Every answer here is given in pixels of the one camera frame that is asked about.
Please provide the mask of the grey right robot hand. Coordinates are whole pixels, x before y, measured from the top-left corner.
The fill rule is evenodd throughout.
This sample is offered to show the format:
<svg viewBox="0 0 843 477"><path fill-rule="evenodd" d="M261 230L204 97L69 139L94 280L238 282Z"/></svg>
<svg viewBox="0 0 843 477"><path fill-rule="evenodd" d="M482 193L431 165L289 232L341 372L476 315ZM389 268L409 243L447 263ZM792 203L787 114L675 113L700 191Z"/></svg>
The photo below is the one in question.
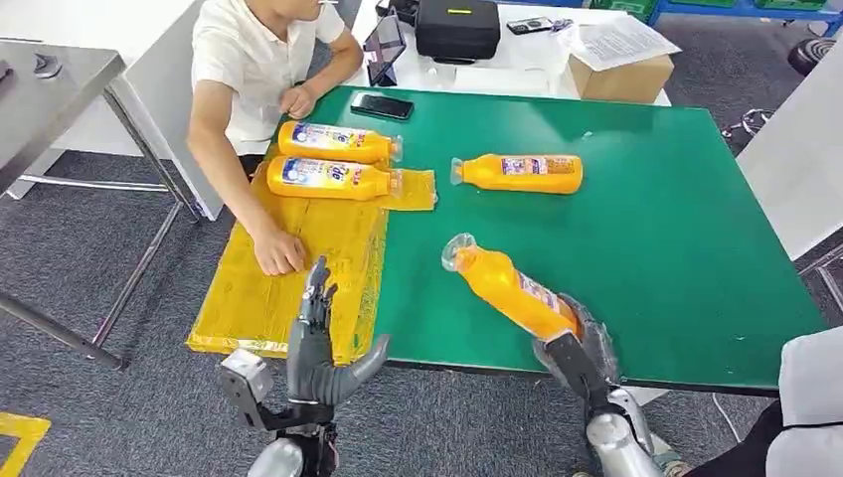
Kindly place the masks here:
<svg viewBox="0 0 843 477"><path fill-rule="evenodd" d="M583 399L587 419L595 412L610 412L613 404L608 397L617 388L618 364L606 326L572 296L557 296L574 312L582 335L566 331L550 342L534 339L534 356L564 387Z"/></svg>

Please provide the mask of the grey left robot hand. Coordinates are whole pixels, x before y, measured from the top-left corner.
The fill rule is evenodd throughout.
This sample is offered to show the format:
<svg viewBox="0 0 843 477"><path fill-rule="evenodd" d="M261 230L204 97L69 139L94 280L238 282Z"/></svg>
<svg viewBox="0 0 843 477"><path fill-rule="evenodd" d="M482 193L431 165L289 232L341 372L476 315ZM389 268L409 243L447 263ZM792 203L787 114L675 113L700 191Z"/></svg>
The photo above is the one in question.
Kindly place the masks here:
<svg viewBox="0 0 843 477"><path fill-rule="evenodd" d="M331 270L321 255L310 269L299 311L289 330L286 358L287 399L304 404L336 405L382 369L391 337L381 335L359 360L338 366L330 337L333 296L338 285L327 283Z"/></svg>

